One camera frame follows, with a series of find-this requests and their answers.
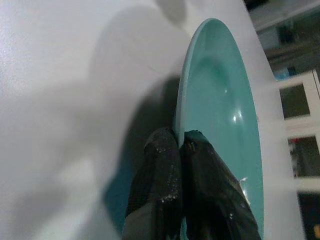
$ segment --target teal plate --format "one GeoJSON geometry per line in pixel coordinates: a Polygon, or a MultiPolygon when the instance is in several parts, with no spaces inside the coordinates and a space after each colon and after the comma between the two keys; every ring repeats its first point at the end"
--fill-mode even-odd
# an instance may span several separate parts
{"type": "Polygon", "coordinates": [[[257,115],[241,54],[220,20],[205,20],[191,40],[175,116],[180,146],[185,132],[201,131],[240,180],[263,237],[264,192],[257,115]]]}

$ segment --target table surface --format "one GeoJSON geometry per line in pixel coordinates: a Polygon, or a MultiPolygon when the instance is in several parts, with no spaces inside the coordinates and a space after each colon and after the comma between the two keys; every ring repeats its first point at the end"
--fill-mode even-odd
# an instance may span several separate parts
{"type": "Polygon", "coordinates": [[[264,239],[303,239],[279,91],[238,0],[1,2],[0,239],[121,239],[123,159],[138,167],[145,138],[170,124],[207,18],[230,29],[252,89],[264,239]]]}

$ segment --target plate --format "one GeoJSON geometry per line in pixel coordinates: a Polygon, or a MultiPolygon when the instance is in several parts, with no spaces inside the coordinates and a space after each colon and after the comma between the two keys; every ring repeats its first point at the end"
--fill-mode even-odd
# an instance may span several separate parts
{"type": "Polygon", "coordinates": [[[201,131],[211,142],[240,180],[262,237],[264,192],[257,115],[237,44],[218,19],[204,21],[191,40],[174,129],[180,146],[184,133],[191,130],[201,131]]]}

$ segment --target white table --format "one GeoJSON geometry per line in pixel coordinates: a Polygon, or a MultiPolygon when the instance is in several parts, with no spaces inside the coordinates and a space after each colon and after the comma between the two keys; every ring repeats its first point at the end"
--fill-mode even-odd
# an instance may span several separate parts
{"type": "Polygon", "coordinates": [[[231,30],[252,88],[265,239],[303,239],[279,92],[241,1],[3,0],[0,17],[1,240],[120,239],[124,142],[138,153],[167,124],[167,82],[209,17],[231,30]]]}

